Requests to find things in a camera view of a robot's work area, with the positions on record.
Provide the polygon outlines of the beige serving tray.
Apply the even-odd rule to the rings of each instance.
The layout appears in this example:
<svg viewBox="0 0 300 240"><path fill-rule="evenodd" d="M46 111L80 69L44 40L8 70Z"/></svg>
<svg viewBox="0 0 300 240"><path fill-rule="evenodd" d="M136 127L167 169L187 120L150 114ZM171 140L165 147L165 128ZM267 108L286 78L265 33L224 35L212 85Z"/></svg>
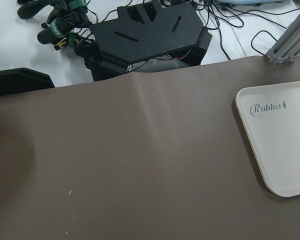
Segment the beige serving tray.
<svg viewBox="0 0 300 240"><path fill-rule="evenodd" d="M243 88L235 104L267 188L300 195L300 81Z"/></svg>

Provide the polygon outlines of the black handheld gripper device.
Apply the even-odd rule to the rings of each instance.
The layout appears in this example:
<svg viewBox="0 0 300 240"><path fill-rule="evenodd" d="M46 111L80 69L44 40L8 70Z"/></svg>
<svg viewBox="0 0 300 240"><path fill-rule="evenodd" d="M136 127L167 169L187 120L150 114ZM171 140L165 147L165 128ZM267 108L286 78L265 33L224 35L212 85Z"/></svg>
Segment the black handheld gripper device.
<svg viewBox="0 0 300 240"><path fill-rule="evenodd" d="M29 0L21 4L17 15L22 20L29 20L43 8L52 6L53 10L46 22L41 24L42 30L37 34L37 40L43 44L52 44L56 50L61 45L75 49L76 54L86 61L100 62L102 53L97 43L81 37L74 29L92 29L88 18L88 5L85 0Z"/></svg>

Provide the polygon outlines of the aluminium frame post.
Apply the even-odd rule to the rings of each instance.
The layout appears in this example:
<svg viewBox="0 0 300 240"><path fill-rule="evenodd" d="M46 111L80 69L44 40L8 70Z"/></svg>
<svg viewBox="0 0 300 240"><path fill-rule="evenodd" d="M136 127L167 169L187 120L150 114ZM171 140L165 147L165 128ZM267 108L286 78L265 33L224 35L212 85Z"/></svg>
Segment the aluminium frame post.
<svg viewBox="0 0 300 240"><path fill-rule="evenodd" d="M300 14L283 35L266 52L264 59L271 65L292 63L300 56Z"/></svg>

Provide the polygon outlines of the black foam stand box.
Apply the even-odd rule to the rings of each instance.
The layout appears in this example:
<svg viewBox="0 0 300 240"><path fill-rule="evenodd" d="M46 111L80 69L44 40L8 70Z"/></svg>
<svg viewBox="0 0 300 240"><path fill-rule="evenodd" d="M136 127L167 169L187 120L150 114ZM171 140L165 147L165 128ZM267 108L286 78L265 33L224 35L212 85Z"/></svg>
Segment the black foam stand box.
<svg viewBox="0 0 300 240"><path fill-rule="evenodd" d="M164 55L198 66L212 40L192 4L184 0L167 7L157 0L120 6L117 18L95 23L91 31L95 40L83 59L95 82Z"/></svg>

